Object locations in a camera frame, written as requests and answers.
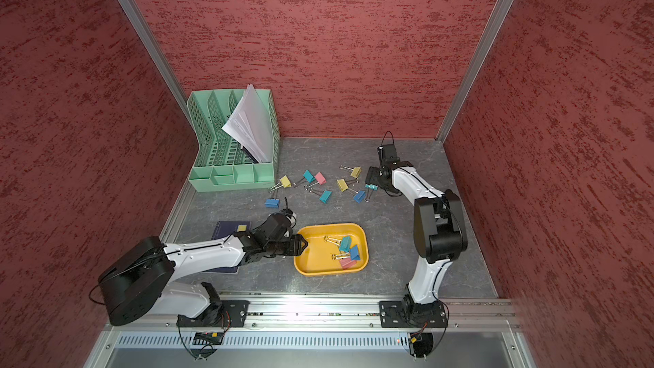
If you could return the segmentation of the yellow plastic storage box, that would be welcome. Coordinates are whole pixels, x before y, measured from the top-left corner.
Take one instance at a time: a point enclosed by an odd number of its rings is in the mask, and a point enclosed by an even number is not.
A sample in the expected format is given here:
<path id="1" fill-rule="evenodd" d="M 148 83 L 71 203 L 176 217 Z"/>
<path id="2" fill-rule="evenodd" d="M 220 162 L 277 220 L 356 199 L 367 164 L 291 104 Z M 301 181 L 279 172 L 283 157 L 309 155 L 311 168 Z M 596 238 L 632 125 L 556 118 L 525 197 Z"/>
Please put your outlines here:
<path id="1" fill-rule="evenodd" d="M 338 223 L 302 228 L 298 234 L 308 242 L 308 248 L 294 258 L 296 270 L 305 276 L 316 277 L 337 274 L 354 274 L 362 271 L 368 264 L 370 254 L 364 229 L 355 223 Z M 343 270 L 339 260 L 331 255 L 340 252 L 335 245 L 324 241 L 325 236 L 342 239 L 350 236 L 352 246 L 359 248 L 360 260 L 355 267 Z"/>

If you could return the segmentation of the blue binder clip front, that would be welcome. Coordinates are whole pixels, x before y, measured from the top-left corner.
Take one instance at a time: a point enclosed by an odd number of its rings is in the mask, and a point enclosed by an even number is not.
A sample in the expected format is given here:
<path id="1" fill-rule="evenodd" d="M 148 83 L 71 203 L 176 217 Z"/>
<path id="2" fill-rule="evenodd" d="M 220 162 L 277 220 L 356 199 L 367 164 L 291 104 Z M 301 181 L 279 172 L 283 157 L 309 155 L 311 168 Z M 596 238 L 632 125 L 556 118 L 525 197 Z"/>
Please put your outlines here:
<path id="1" fill-rule="evenodd" d="M 345 251 L 340 251 L 337 254 L 332 254 L 331 259 L 358 262 L 360 260 L 359 248 L 357 246 L 352 246 Z"/>

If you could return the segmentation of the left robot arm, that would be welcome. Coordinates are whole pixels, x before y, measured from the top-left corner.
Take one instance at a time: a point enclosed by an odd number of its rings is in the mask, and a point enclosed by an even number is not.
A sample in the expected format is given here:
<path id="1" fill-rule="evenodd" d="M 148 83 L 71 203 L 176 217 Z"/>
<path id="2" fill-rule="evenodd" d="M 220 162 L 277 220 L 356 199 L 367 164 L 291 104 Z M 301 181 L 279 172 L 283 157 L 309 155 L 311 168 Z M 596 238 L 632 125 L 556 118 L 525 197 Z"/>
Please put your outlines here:
<path id="1" fill-rule="evenodd" d="M 299 257 L 308 248 L 294 233 L 296 217 L 284 209 L 256 228 L 193 244 L 163 243 L 148 237 L 119 258 L 98 279 L 102 302 L 113 326 L 147 315 L 175 315 L 179 327 L 229 326 L 231 317 L 208 282 L 182 283 L 197 273 L 242 267 L 262 259 Z"/>

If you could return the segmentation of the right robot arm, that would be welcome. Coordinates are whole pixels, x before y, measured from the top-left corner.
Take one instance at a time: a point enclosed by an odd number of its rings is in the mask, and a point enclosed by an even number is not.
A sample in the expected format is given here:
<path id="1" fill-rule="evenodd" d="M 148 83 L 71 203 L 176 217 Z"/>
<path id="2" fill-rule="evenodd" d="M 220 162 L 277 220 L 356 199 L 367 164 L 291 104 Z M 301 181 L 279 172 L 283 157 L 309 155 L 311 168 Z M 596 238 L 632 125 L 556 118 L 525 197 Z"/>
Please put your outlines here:
<path id="1" fill-rule="evenodd" d="M 365 182 L 390 195 L 405 197 L 412 204 L 418 261 L 407 285 L 405 309 L 409 315 L 434 310 L 448 269 L 468 250 L 461 199 L 451 189 L 433 187 L 413 166 L 402 163 L 371 166 Z"/>

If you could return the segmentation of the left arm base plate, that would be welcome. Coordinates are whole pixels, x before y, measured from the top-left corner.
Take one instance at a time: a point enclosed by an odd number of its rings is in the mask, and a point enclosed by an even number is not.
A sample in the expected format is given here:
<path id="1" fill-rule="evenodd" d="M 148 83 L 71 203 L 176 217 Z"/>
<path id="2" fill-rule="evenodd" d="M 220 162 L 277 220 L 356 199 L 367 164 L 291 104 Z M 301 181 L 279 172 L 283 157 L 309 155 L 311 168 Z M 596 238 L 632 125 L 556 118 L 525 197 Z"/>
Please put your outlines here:
<path id="1" fill-rule="evenodd" d="M 176 326 L 180 328 L 218 327 L 242 328 L 245 325 L 250 302 L 243 300 L 211 303 L 198 317 L 177 316 Z"/>

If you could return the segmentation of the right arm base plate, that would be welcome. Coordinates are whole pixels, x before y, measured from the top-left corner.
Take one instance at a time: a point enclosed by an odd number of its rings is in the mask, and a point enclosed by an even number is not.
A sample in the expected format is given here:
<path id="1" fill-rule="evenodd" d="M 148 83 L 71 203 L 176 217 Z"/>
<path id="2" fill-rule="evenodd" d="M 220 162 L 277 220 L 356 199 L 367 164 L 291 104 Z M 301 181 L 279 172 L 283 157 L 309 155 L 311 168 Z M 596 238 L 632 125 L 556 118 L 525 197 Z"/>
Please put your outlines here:
<path id="1" fill-rule="evenodd" d="M 447 312 L 444 303 L 414 303 L 406 297 L 401 301 L 380 301 L 379 315 L 383 328 L 446 328 Z"/>

